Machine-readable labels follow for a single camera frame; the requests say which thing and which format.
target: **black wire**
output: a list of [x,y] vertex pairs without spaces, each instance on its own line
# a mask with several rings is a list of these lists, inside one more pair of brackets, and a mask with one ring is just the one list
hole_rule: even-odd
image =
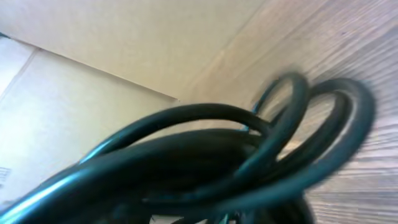
[[[258,118],[281,82],[292,84],[290,103],[272,121]],[[323,94],[335,96],[329,117],[278,161],[310,99]],[[303,76],[288,73],[271,84],[253,113],[219,104],[164,110],[118,131],[79,163],[46,180],[2,212],[0,223],[88,223],[116,210],[140,224],[152,214],[185,217],[179,223],[311,223],[304,190],[358,150],[371,129],[374,107],[370,92],[353,80],[328,80],[309,88]],[[199,119],[239,122],[259,135],[205,129],[135,144],[158,130]]]

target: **thin black cable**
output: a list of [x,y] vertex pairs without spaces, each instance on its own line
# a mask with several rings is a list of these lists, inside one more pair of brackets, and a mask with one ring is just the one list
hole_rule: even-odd
[[[290,103],[272,121],[258,118],[281,82],[292,85]],[[310,99],[323,94],[335,96],[329,117],[278,161]],[[304,190],[359,149],[371,129],[374,107],[370,92],[353,80],[328,80],[310,88],[303,76],[288,73],[265,91],[254,113],[219,104],[164,110],[118,131],[79,163],[46,180],[3,211],[0,223],[88,223],[115,211],[139,224],[147,224],[152,214],[185,217],[179,223],[219,223],[225,217],[247,224],[312,223]],[[205,129],[135,143],[199,119],[235,121],[259,135]]]

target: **bundle of black cable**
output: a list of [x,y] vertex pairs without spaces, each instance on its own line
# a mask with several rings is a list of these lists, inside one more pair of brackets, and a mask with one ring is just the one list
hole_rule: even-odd
[[[290,103],[272,121],[264,121],[256,114],[282,81],[292,85]],[[278,160],[310,99],[323,94],[335,96],[330,115]],[[164,110],[123,128],[79,163],[46,180],[3,211],[0,223],[148,224],[153,214],[181,216],[177,223],[188,224],[313,223],[304,190],[358,150],[374,110],[372,95],[358,82],[340,78],[309,88],[294,72],[276,80],[253,112],[220,104]],[[257,134],[204,129],[133,144],[160,129],[199,119],[235,121]]]

